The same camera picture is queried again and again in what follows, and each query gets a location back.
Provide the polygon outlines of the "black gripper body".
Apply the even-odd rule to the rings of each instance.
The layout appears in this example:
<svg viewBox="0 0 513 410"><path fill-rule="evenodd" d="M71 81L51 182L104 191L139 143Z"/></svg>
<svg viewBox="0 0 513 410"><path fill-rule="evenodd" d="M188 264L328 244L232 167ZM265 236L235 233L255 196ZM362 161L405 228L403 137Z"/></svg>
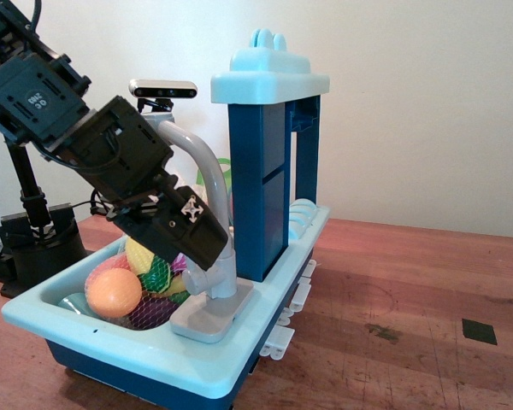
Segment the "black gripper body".
<svg viewBox="0 0 513 410"><path fill-rule="evenodd" d="M123 97L89 113L49 152L118 210L138 208L149 196L180 203L178 178L165 171L173 151Z"/></svg>

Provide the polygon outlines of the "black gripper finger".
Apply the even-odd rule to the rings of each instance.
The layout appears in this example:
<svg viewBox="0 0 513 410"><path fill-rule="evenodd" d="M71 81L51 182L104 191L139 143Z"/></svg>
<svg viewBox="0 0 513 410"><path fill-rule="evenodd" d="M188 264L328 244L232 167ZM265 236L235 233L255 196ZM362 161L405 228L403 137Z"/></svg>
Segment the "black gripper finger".
<svg viewBox="0 0 513 410"><path fill-rule="evenodd" d="M150 252L172 261L181 253L209 269L227 245L227 234L209 207L188 186L167 188L156 202L115 208L107 220Z"/></svg>

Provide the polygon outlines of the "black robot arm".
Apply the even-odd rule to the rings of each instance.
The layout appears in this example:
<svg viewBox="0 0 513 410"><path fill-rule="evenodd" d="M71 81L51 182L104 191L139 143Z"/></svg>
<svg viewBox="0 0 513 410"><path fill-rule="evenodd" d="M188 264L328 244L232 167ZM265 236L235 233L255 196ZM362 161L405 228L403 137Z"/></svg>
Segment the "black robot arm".
<svg viewBox="0 0 513 410"><path fill-rule="evenodd" d="M0 133L21 184L24 212L4 217L0 238L15 264L10 296L86 256L74 211L49 207L26 146L75 171L109 202L107 218L163 259L188 256L208 269L227 234L207 205L165 169L168 143L125 98L99 110L83 96L90 80L48 48L35 17L0 1Z"/></svg>

